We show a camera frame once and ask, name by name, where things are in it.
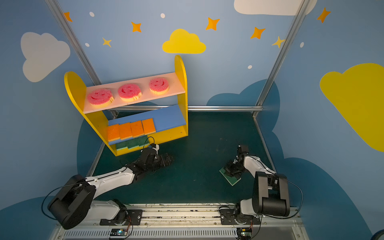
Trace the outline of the green sponge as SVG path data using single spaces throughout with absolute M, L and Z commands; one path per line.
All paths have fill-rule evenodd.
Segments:
M 117 151 L 122 151 L 122 150 L 128 149 L 128 142 L 129 141 L 124 141 L 124 142 L 121 142 L 121 143 L 117 143 L 116 144 Z
M 126 146 L 129 150 L 139 147 L 139 139 L 135 138 L 135 139 L 127 141 Z
M 226 173 L 226 170 L 225 168 L 221 168 L 220 169 L 220 173 L 222 174 L 222 176 L 227 180 L 227 182 L 231 185 L 231 186 L 234 186 L 235 184 L 237 184 L 241 178 L 236 178 L 236 177 L 231 177 L 230 175 L 228 175 Z
M 141 136 L 138 138 L 138 146 L 139 147 L 145 147 L 145 146 L 148 146 L 150 144 L 150 141 L 149 141 L 149 138 L 148 136 Z

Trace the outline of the orange sponge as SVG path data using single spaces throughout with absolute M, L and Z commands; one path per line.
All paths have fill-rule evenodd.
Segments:
M 119 125 L 119 134 L 121 140 L 127 140 L 133 137 L 131 123 Z
M 133 138 L 137 138 L 144 135 L 144 128 L 143 128 L 142 121 L 130 123 L 130 126 L 131 126 L 131 132 L 132 132 Z
M 111 125 L 107 127 L 107 140 L 108 142 L 113 142 L 120 140 L 120 126 L 119 124 Z
M 152 118 L 142 120 L 142 126 L 143 126 L 144 135 L 149 135 L 156 132 L 156 127 L 154 124 L 154 120 Z

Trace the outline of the pink smiley sponge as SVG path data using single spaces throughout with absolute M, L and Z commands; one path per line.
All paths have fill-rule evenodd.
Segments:
M 163 95 L 169 90 L 169 82 L 165 78 L 155 78 L 150 80 L 149 88 L 152 94 Z
M 125 84 L 119 87 L 118 95 L 124 102 L 134 102 L 142 96 L 142 91 L 136 84 Z
M 98 89 L 87 95 L 87 100 L 93 108 L 100 109 L 109 106 L 115 99 L 108 89 Z

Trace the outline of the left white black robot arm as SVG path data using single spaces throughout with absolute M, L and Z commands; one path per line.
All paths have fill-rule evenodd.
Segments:
M 72 176 L 67 183 L 58 188 L 58 193 L 42 210 L 48 210 L 51 218 L 58 221 L 65 230 L 72 229 L 83 221 L 111 221 L 124 225 L 129 220 L 127 207 L 119 200 L 107 202 L 96 198 L 111 190 L 128 186 L 148 172 L 155 172 L 170 166 L 174 158 L 165 153 L 159 154 L 159 145 L 150 144 L 141 151 L 141 156 L 122 168 L 95 177 Z

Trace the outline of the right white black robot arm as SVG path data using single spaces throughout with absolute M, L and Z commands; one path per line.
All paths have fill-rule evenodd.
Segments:
M 250 155 L 248 146 L 239 145 L 235 159 L 229 161 L 220 173 L 234 186 L 246 172 L 254 178 L 253 193 L 250 199 L 237 204 L 235 216 L 269 215 L 287 218 L 290 214 L 287 177 L 268 168 L 259 157 Z

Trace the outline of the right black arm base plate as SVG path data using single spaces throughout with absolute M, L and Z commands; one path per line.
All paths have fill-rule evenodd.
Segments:
M 259 217 L 252 215 L 243 215 L 237 209 L 227 207 L 219 208 L 220 220 L 222 225 L 260 225 Z

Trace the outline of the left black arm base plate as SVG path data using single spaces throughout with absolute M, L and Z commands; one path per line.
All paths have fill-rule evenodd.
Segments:
M 133 209 L 119 211 L 111 220 L 101 219 L 100 226 L 139 226 L 141 224 L 143 210 Z

